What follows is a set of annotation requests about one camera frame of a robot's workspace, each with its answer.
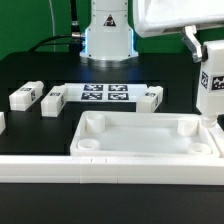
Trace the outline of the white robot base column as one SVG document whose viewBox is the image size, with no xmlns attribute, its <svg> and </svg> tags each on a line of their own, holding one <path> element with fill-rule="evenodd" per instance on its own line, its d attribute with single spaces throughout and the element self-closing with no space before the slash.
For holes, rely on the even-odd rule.
<svg viewBox="0 0 224 224">
<path fill-rule="evenodd" d="M 137 59 L 134 32 L 128 24 L 128 0 L 91 0 L 91 22 L 85 30 L 83 63 L 120 67 Z"/>
</svg>

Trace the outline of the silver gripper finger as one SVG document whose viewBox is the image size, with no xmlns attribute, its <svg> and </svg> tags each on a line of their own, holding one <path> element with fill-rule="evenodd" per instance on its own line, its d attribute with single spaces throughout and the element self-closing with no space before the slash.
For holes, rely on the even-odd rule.
<svg viewBox="0 0 224 224">
<path fill-rule="evenodd" d="M 202 61 L 202 46 L 195 37 L 197 29 L 195 25 L 185 26 L 181 31 L 181 40 L 192 53 L 192 59 L 195 63 Z"/>
</svg>

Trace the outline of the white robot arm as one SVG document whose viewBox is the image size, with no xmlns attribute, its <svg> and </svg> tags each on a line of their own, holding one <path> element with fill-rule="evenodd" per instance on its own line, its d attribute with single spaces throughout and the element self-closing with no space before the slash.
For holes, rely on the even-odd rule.
<svg viewBox="0 0 224 224">
<path fill-rule="evenodd" d="M 224 27 L 224 0 L 133 0 L 133 21 L 142 37 L 180 33 L 195 63 L 208 59 L 198 30 Z"/>
</svg>

